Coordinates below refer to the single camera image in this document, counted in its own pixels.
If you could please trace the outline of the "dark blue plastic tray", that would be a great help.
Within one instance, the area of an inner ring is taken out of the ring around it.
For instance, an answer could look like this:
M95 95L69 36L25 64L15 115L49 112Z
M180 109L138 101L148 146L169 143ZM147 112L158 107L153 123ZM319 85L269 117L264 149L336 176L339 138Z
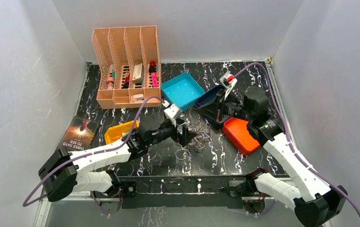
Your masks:
M216 87L210 89L207 91L204 95L202 95L200 98L196 100L195 106L197 108L201 107L202 105L207 104L210 101L213 101L216 98L216 94L223 90L224 87L222 85L217 85ZM225 115L220 122L215 122L215 119L212 119L204 114L202 114L203 118L215 129L222 129L224 122L227 121L230 116Z

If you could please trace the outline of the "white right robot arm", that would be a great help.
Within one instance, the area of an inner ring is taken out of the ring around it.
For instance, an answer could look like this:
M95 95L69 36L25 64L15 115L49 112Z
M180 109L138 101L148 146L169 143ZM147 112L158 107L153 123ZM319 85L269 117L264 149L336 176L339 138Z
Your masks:
M346 190L330 186L309 170L297 158L287 141L283 124L268 112L269 97L260 87L248 87L244 99L225 95L222 88L215 99L201 105L197 111L216 121L224 115L247 121L244 128L275 159L293 180L294 186L278 180L266 170L258 168L246 175L238 186L252 196L268 194L294 210L305 227L318 227L338 215L346 201Z

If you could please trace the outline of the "orange plastic tray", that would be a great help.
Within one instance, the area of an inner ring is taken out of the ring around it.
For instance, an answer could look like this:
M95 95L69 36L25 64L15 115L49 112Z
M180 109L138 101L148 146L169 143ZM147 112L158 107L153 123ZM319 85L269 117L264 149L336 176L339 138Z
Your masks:
M260 144L247 130L248 121L231 117L223 123L222 131L238 151L248 156L260 148Z

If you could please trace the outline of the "teal plastic tray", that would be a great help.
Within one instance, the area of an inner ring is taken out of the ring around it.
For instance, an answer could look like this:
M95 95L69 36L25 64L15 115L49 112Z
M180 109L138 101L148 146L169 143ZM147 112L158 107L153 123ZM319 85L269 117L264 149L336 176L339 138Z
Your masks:
M188 72L164 82L161 90L163 97L182 112L195 106L197 99L205 94L204 89Z

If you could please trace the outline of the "yellow plastic parts bin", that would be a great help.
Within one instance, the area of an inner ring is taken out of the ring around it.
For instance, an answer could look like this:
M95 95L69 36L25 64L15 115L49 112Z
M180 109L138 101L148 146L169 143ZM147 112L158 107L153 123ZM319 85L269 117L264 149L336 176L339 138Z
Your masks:
M121 139L122 137L125 137L126 135L128 135L133 123L134 123L134 121L129 121L129 122L108 128L106 133L104 134L105 143L111 144L111 143Z

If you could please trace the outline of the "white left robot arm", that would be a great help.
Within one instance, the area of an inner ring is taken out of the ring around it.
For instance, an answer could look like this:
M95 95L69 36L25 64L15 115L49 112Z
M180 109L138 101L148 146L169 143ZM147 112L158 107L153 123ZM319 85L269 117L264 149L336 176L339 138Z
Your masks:
M38 175L50 202L60 201L73 192L94 191L115 197L123 189L117 175L114 171L97 169L140 158L151 146L168 138L186 146L196 135L184 120L165 119L157 129L145 130L139 126L126 137L97 148L72 152L57 149Z

